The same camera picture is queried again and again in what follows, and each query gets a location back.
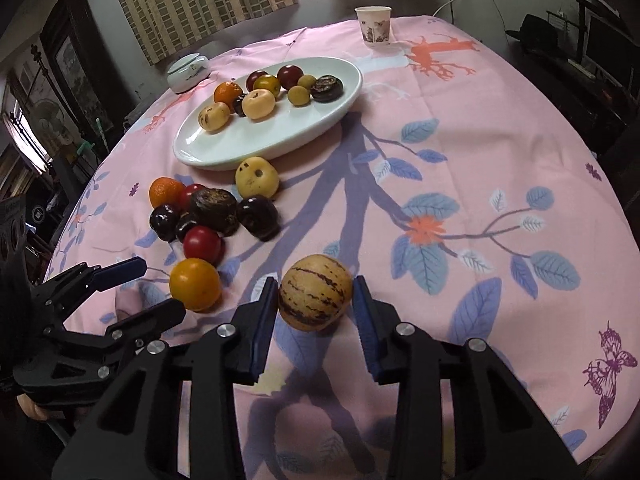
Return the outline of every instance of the floral tablecloth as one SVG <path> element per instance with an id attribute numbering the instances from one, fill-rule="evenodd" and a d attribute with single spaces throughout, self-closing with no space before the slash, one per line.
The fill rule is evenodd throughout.
<path id="1" fill-rule="evenodd" d="M 487 339 L 584 460 L 640 397 L 640 258 L 622 208 L 577 133 L 491 50 L 430 17 L 393 20 L 392 36 L 372 50 L 357 22 L 297 30 L 231 50 L 196 89 L 162 95 L 92 178 L 49 271 L 139 255 L 148 273 L 95 294 L 66 325 L 103 333 L 168 296 L 183 256 L 149 230 L 154 179 L 235 192 L 233 172 L 194 170 L 172 153 L 178 127 L 218 83 L 299 57 L 341 57 L 364 74 L 363 93 L 340 124 L 273 161 L 281 234 L 228 238 L 220 309 L 188 312 L 164 338 L 197 339 L 256 298 L 266 277 L 329 254 L 434 338 Z M 236 390 L 248 478 L 378 478 L 396 395 L 367 373 L 350 317 L 320 334 L 278 318 L 259 384 Z M 183 472 L 187 411 L 185 395 Z"/>

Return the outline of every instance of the framed picture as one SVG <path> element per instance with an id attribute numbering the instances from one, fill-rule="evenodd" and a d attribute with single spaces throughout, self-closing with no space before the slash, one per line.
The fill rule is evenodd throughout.
<path id="1" fill-rule="evenodd" d="M 113 147 L 134 102 L 108 55 L 87 0 L 58 0 L 40 34 L 51 74 L 80 126 L 81 135 L 104 149 L 100 120 Z"/>

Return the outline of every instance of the paper cup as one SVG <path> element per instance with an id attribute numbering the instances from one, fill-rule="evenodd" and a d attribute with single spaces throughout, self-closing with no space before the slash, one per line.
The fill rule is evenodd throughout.
<path id="1" fill-rule="evenodd" d="M 389 44 L 391 7 L 358 7 L 355 9 L 367 44 Z"/>

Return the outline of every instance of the butterfly print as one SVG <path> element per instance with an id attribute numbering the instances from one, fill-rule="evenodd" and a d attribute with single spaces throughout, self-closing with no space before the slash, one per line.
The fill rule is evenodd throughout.
<path id="1" fill-rule="evenodd" d="M 596 395 L 600 396 L 600 416 L 598 428 L 601 428 L 607 420 L 616 400 L 616 382 L 622 367 L 635 368 L 638 360 L 629 352 L 622 349 L 620 334 L 609 327 L 607 331 L 600 332 L 600 347 L 604 352 L 604 359 L 596 359 L 582 373 L 587 374 L 587 384 L 590 384 Z"/>
<path id="2" fill-rule="evenodd" d="M 587 171 L 590 173 L 590 175 L 595 178 L 596 180 L 599 180 L 600 182 L 602 182 L 602 177 L 600 176 L 600 174 L 598 173 L 598 170 L 596 170 L 592 164 L 585 164 L 584 165 L 585 168 L 587 168 Z"/>

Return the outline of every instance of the striped fruit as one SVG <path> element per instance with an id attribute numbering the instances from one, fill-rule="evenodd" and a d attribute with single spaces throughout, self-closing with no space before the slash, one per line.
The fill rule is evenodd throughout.
<path id="1" fill-rule="evenodd" d="M 337 260 L 312 254 L 293 264 L 280 284 L 282 319 L 303 332 L 322 330 L 346 310 L 353 278 Z"/>

